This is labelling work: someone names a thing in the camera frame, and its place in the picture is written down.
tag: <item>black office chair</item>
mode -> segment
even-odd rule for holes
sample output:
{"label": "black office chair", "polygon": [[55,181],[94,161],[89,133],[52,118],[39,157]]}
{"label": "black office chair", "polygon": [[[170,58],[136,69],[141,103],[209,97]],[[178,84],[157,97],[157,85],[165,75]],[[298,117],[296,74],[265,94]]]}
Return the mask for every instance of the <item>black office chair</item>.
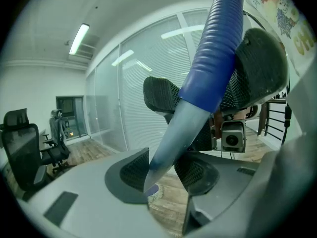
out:
{"label": "black office chair", "polygon": [[52,179],[41,163],[39,130],[29,123],[27,109],[10,111],[3,119],[2,143],[13,175],[28,200]]}
{"label": "black office chair", "polygon": [[63,162],[63,160],[68,159],[70,151],[64,143],[65,137],[62,130],[61,110],[54,110],[52,114],[53,116],[50,119],[52,139],[43,143],[54,144],[54,146],[45,149],[42,155],[42,164],[52,164],[54,167],[57,164],[58,167],[53,168],[53,174],[55,174],[56,172],[64,172],[66,169],[76,165],[69,165],[67,161]]}

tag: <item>fluorescent light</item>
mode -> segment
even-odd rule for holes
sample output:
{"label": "fluorescent light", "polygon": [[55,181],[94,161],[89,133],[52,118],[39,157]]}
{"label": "fluorescent light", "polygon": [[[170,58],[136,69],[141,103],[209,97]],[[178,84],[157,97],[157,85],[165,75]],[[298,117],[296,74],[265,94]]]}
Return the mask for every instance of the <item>fluorescent light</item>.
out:
{"label": "fluorescent light", "polygon": [[142,68],[146,69],[147,71],[152,71],[152,69],[150,67],[148,67],[146,64],[142,63],[139,60],[137,60],[136,64],[141,66]]}
{"label": "fluorescent light", "polygon": [[133,55],[133,50],[128,50],[126,53],[119,56],[111,65],[117,66],[119,63],[121,63],[123,60],[127,59],[129,56]]}
{"label": "fluorescent light", "polygon": [[89,25],[82,24],[78,30],[78,33],[76,34],[75,40],[73,41],[73,45],[71,45],[69,54],[74,55],[76,54],[79,45],[81,44],[83,38],[85,37],[87,31],[89,29]]}
{"label": "fluorescent light", "polygon": [[203,30],[204,27],[205,27],[205,25],[196,25],[196,26],[189,26],[189,27],[180,28],[180,29],[162,34],[161,38],[167,39],[167,38],[174,37],[174,36],[177,36],[180,34],[184,34],[186,32],[194,32],[194,31]]}

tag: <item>white ceiling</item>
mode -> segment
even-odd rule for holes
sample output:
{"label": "white ceiling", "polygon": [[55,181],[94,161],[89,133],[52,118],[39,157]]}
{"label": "white ceiling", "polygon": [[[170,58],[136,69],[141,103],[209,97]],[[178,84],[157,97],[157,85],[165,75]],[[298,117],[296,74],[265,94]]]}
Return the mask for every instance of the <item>white ceiling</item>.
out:
{"label": "white ceiling", "polygon": [[90,25],[89,35],[105,42],[131,20],[170,1],[173,0],[31,0],[8,38],[2,61],[68,61],[72,40],[82,23]]}

